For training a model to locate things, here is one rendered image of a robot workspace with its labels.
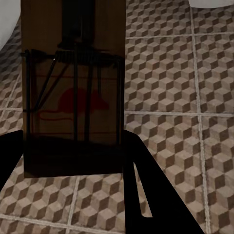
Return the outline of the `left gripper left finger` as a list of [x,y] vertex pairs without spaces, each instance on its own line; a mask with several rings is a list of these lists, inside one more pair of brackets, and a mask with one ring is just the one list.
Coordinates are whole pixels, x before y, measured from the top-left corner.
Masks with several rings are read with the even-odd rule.
[[0,136],[0,192],[23,154],[23,130]]

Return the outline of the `mousetrap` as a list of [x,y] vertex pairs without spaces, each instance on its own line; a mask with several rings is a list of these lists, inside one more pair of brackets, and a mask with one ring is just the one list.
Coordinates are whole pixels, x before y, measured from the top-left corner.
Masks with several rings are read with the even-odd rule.
[[24,178],[123,173],[126,0],[20,0]]

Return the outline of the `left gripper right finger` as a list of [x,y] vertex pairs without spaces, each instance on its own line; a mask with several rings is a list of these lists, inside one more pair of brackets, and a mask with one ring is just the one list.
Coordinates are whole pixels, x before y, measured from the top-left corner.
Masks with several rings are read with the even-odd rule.
[[[122,130],[126,234],[205,234],[141,138]],[[153,217],[141,214],[134,163]]]

